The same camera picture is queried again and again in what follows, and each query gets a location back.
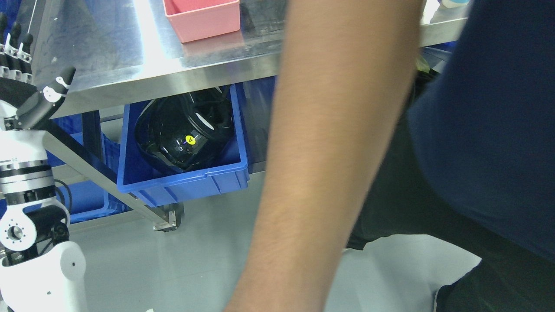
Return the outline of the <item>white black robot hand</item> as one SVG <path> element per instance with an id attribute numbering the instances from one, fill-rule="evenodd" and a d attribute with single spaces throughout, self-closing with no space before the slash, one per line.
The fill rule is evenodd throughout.
<path id="1" fill-rule="evenodd" d="M 1 139 L 23 140 L 32 132 L 43 130 L 57 112 L 72 86 L 77 72 L 67 66 L 49 83 L 39 88 L 34 84 L 33 57 L 30 47 L 34 37 L 24 33 L 8 16 L 1 13 Z"/>

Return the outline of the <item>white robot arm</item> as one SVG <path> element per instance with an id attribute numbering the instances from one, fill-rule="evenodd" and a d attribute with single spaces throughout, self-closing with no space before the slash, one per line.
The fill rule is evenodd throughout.
<path id="1" fill-rule="evenodd" d="M 1 150 L 1 190 L 2 311 L 87 312 L 85 256 L 69 239 L 70 214 L 40 143 L 10 142 Z"/>

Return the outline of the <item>person's bare forearm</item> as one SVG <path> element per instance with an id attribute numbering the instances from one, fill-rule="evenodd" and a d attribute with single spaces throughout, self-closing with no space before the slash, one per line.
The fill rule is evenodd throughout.
<path id="1" fill-rule="evenodd" d="M 266 175 L 226 312 L 321 312 L 414 79 L 422 0 L 290 0 Z"/>

